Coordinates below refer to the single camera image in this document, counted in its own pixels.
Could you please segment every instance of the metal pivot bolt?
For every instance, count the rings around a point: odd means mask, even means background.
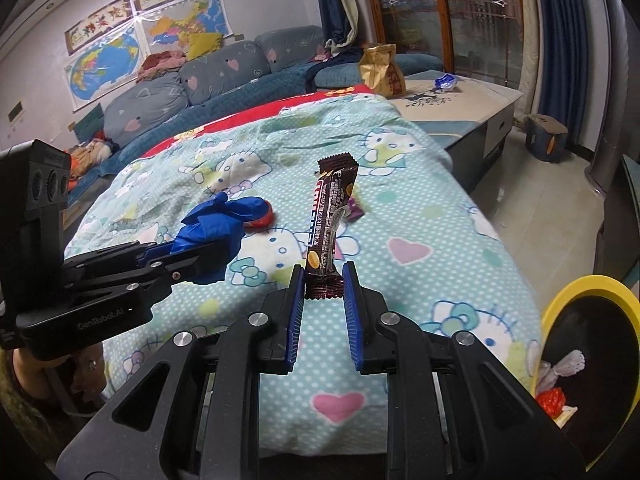
[[[253,326],[264,325],[269,320],[264,312],[255,312],[249,316],[249,324]]]
[[[189,332],[178,332],[174,335],[174,344],[176,346],[187,346],[193,341],[193,335]]]
[[[471,346],[476,340],[475,336],[471,332],[463,330],[456,334],[456,341],[464,346]]]
[[[383,325],[397,325],[400,323],[400,316],[395,312],[385,312],[382,316],[380,316],[380,323]]]

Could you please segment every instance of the yellow pillow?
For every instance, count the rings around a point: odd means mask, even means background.
[[[211,54],[220,49],[221,46],[222,34],[220,32],[192,32],[189,35],[187,61]]]

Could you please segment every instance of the human hand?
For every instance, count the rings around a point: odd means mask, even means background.
[[[72,355],[52,361],[39,361],[27,348],[14,350],[14,371],[22,389],[34,399],[55,403],[55,396],[44,374],[46,368],[55,368],[72,358],[76,371],[71,384],[71,392],[82,392],[82,401],[95,399],[104,390],[107,381],[104,376],[102,343],[98,343]]]

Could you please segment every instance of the floor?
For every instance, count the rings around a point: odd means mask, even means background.
[[[593,272],[602,199],[584,178],[588,162],[568,154],[549,164],[525,148],[514,128],[504,153],[471,197],[535,291],[540,310],[573,280]]]

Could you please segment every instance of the brown candy wrapper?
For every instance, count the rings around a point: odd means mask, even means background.
[[[404,74],[395,62],[396,46],[381,44],[364,49],[358,63],[360,77],[364,84],[376,94],[390,98],[406,92]]]
[[[335,269],[335,233],[349,214],[347,202],[353,192],[358,163],[349,153],[318,161],[320,173],[311,209],[311,228],[306,250],[305,298],[341,298],[344,280]]]

